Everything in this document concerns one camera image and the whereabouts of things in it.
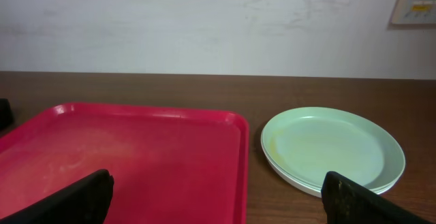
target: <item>table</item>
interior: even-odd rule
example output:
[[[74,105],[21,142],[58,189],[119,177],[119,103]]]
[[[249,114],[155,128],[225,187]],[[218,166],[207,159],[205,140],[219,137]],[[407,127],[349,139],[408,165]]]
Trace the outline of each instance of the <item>table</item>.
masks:
[[[0,97],[10,100],[17,125],[71,101],[243,115],[251,131],[248,224],[326,223],[321,199],[290,186],[268,166],[260,147],[266,122],[303,106],[353,112],[382,126],[404,150],[405,173],[383,196],[436,222],[436,80],[0,72]]]

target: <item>light green plate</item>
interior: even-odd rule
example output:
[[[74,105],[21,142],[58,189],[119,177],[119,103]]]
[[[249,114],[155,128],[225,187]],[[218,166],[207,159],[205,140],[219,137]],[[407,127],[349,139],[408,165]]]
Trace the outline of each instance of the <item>light green plate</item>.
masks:
[[[391,187],[405,168],[396,140],[371,121],[330,108],[296,108],[272,118],[262,147],[280,170],[320,189],[329,171],[378,191]]]

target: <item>brown wooden surface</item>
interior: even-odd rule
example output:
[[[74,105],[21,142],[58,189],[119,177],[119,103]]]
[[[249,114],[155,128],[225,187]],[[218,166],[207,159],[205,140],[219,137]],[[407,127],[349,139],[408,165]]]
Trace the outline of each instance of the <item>brown wooden surface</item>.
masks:
[[[436,80],[0,72],[0,97],[10,100],[17,124],[71,101],[243,115],[251,130],[248,224],[326,222],[320,199],[290,186],[268,166],[259,141],[265,123],[303,106],[353,112],[391,133],[406,155],[404,175],[383,196],[436,223]]]

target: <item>thermostat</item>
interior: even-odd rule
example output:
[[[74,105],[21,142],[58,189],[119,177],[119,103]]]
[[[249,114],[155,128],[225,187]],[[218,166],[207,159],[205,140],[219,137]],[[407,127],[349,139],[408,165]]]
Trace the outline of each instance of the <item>thermostat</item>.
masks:
[[[394,24],[436,24],[436,0],[398,0]]]

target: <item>pink plastic tray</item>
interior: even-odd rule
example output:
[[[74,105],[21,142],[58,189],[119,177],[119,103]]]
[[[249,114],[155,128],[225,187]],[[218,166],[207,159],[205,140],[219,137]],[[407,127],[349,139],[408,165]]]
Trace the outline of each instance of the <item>pink plastic tray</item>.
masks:
[[[0,218],[105,168],[106,224],[244,223],[248,133],[231,112],[53,107],[0,139]]]

